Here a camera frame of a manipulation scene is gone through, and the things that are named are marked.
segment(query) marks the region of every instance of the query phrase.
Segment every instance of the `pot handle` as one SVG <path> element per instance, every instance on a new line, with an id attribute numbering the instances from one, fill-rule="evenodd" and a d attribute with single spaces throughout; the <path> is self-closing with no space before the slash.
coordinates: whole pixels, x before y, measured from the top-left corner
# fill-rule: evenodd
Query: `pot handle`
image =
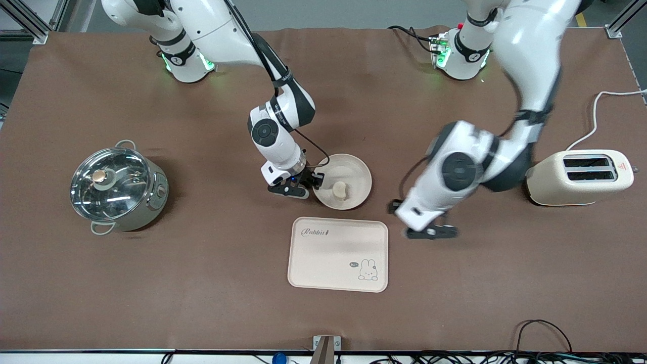
<path id="1" fill-rule="evenodd" d="M 114 222 L 109 222 L 109 223 L 91 222 L 91 223 L 90 223 L 90 230 L 92 231 L 92 233 L 93 233 L 94 235 L 99 235 L 99 236 L 101 236 L 101 235 L 108 235 L 108 234 L 110 234 L 110 232 L 115 228 L 115 225 L 116 225 L 116 223 L 114 223 Z M 109 228 L 108 230 L 106 230 L 106 231 L 102 232 L 102 233 L 99 233 L 99 232 L 96 230 L 96 227 L 97 227 L 97 226 L 110 226 L 110 228 Z"/>
<path id="2" fill-rule="evenodd" d="M 135 142 L 133 142 L 130 139 L 124 139 L 123 141 L 118 141 L 117 144 L 115 144 L 115 146 L 116 147 L 117 146 L 122 146 L 124 144 L 132 144 L 133 145 L 133 150 L 137 150 L 137 146 L 135 145 Z"/>

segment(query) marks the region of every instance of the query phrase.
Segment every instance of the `floor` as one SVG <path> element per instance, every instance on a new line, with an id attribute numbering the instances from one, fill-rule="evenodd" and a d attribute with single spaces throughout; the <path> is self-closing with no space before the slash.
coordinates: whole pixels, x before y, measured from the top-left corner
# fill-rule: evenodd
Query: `floor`
<path id="1" fill-rule="evenodd" d="M 571 26 L 603 26 L 628 2 L 629 0 L 607 0 L 605 3 L 595 1 L 584 12 L 584 20 L 574 20 Z M 454 26 L 465 18 L 465 5 L 458 0 L 312 0 L 307 3 L 302 0 L 262 3 L 256 0 L 237 0 L 236 5 L 245 15 L 252 30 L 306 27 L 386 28 L 390 25 L 426 28 L 436 24 Z M 71 20 L 64 30 L 139 31 L 113 23 L 104 13 L 101 0 L 77 0 Z M 643 87 L 647 87 L 647 40 L 644 34 L 647 34 L 647 10 L 638 13 L 622 30 L 622 42 L 637 81 Z M 0 41 L 0 115 L 11 105 L 20 81 L 20 72 L 25 68 L 32 47 L 28 41 Z"/>

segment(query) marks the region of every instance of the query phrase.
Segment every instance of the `stainless steel pot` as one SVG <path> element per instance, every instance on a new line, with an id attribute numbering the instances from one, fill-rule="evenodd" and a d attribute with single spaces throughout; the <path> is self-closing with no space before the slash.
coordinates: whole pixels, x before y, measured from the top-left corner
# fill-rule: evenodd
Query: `stainless steel pot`
<path id="1" fill-rule="evenodd" d="M 133 141 L 123 140 L 81 163 L 72 177 L 70 199 L 74 210 L 91 221 L 94 234 L 130 231 L 159 215 L 168 199 L 168 181 L 161 168 L 137 151 Z M 98 227 L 107 230 L 99 232 Z"/>

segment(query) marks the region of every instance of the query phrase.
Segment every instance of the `pot lid knob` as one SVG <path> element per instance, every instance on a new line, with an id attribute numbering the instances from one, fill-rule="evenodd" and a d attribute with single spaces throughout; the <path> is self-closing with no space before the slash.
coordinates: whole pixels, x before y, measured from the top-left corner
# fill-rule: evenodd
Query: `pot lid knob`
<path id="1" fill-rule="evenodd" d="M 105 181 L 107 177 L 108 175 L 107 173 L 105 173 L 105 170 L 99 169 L 92 174 L 92 181 L 94 181 L 95 183 L 101 183 Z"/>

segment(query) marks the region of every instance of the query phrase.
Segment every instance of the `white power cord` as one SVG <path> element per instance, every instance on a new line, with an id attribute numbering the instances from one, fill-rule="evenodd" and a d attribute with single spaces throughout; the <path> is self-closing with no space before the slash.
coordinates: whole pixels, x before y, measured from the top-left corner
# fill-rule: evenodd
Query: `white power cord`
<path id="1" fill-rule="evenodd" d="M 600 97 L 602 95 L 614 95 L 614 96 L 627 96 L 627 95 L 638 95 L 641 93 L 647 93 L 647 89 L 641 90 L 641 91 L 634 91 L 634 92 L 609 92 L 609 91 L 602 91 L 599 93 L 596 97 L 595 100 L 593 101 L 593 129 L 585 136 L 577 139 L 574 141 L 571 145 L 566 148 L 566 150 L 571 150 L 574 146 L 579 144 L 579 142 L 587 139 L 591 135 L 595 133 L 596 130 L 598 130 L 598 118 L 597 118 L 597 111 L 598 111 L 598 100 L 600 100 Z"/>

